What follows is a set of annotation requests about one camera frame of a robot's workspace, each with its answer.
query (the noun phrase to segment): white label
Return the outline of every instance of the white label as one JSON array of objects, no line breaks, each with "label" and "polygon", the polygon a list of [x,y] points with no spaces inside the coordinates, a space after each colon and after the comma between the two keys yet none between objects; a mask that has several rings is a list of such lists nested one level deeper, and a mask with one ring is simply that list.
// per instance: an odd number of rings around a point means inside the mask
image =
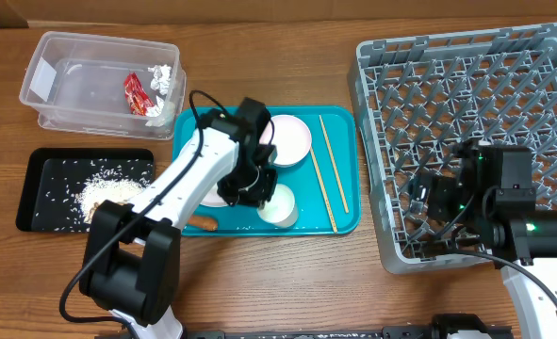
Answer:
[{"label": "white label", "polygon": [[37,68],[35,68],[35,73],[33,74],[33,79],[31,80],[29,88],[47,102],[55,77],[56,70],[40,57],[40,62],[37,63]]}]

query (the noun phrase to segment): clear plastic bin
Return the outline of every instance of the clear plastic bin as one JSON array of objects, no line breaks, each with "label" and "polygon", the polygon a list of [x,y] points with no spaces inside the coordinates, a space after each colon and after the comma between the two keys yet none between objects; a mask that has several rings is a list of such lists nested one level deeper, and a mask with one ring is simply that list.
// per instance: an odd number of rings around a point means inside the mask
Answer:
[{"label": "clear plastic bin", "polygon": [[[136,73],[156,104],[150,89],[149,67],[172,66],[165,105],[158,117],[131,114],[123,81]],[[41,37],[19,96],[40,112],[43,128],[119,137],[171,139],[173,123],[182,110],[186,74],[179,50],[169,43],[47,32]]]}]

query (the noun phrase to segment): white cup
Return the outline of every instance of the white cup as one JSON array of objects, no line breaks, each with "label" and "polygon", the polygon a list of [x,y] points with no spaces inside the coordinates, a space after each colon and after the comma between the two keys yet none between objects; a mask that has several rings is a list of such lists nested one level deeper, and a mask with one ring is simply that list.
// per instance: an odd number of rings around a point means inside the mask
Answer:
[{"label": "white cup", "polygon": [[299,217],[295,195],[285,185],[277,184],[271,200],[263,208],[257,209],[259,217],[278,227],[290,227]]}]

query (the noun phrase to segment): black tray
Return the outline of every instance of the black tray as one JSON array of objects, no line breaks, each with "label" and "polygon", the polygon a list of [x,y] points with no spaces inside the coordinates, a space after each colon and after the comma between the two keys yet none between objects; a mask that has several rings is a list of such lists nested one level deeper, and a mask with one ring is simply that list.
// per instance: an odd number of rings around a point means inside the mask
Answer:
[{"label": "black tray", "polygon": [[122,165],[122,174],[119,178],[142,180],[143,183],[150,183],[155,175],[153,153],[145,149],[40,148],[35,150],[26,168],[16,227],[27,232],[87,231],[89,224],[83,222],[75,224],[75,205],[63,201],[70,198],[70,194],[81,192],[85,180],[100,171],[101,166],[104,165],[107,169]]}]

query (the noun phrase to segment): lattice crate wall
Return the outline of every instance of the lattice crate wall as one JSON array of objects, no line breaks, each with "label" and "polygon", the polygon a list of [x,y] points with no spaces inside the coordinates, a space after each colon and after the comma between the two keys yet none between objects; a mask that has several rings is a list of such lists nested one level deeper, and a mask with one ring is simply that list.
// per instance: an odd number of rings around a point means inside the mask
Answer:
[{"label": "lattice crate wall", "polygon": [[438,255],[427,240],[440,226],[407,213],[409,180],[420,168],[455,175],[457,142],[531,148],[538,208],[557,209],[557,24],[362,42],[350,89],[388,270],[479,262]]}]

